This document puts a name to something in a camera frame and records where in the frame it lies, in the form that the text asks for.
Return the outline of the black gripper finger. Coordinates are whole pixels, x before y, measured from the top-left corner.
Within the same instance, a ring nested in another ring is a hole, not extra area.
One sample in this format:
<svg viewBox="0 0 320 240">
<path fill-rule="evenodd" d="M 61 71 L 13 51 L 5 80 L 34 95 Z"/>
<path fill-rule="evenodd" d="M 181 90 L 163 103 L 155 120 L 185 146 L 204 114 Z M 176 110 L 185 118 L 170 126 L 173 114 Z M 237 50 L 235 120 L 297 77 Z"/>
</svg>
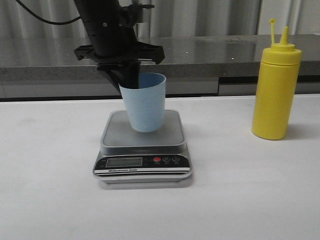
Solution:
<svg viewBox="0 0 320 240">
<path fill-rule="evenodd" d="M 126 84 L 126 69 L 124 64 L 100 64 L 97 70 L 102 76 L 108 79 L 118 93 L 121 93 L 120 86 Z"/>
<path fill-rule="evenodd" d="M 118 83 L 127 89 L 139 88 L 140 61 L 125 61 L 120 65 Z"/>
</svg>

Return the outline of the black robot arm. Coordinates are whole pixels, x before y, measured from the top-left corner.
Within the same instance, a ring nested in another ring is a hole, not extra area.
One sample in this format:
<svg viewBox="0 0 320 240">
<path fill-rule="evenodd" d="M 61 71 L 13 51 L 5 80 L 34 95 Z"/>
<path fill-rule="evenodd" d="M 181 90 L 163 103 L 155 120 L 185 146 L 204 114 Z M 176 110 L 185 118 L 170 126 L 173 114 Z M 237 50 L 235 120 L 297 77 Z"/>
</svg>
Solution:
<svg viewBox="0 0 320 240">
<path fill-rule="evenodd" d="M 152 4 L 140 4 L 137 0 L 129 6 L 121 6 L 117 0 L 76 0 L 90 44 L 74 50 L 76 58 L 91 59 L 97 70 L 119 90 L 141 88 L 139 75 L 142 61 L 159 64 L 164 49 L 137 40 L 134 25 L 143 9 Z"/>
</svg>

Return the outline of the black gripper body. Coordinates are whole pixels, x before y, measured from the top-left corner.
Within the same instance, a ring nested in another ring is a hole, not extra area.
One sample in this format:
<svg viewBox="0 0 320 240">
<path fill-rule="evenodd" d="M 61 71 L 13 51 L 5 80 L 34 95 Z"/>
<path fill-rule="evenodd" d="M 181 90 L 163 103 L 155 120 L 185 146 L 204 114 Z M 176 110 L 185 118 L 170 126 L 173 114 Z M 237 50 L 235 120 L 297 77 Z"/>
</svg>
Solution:
<svg viewBox="0 0 320 240">
<path fill-rule="evenodd" d="M 74 50 L 76 58 L 91 59 L 99 64 L 130 60 L 146 60 L 159 64 L 165 53 L 161 45 L 137 40 L 134 25 L 138 15 L 109 15 L 98 17 L 81 15 L 81 20 L 91 42 Z"/>
</svg>

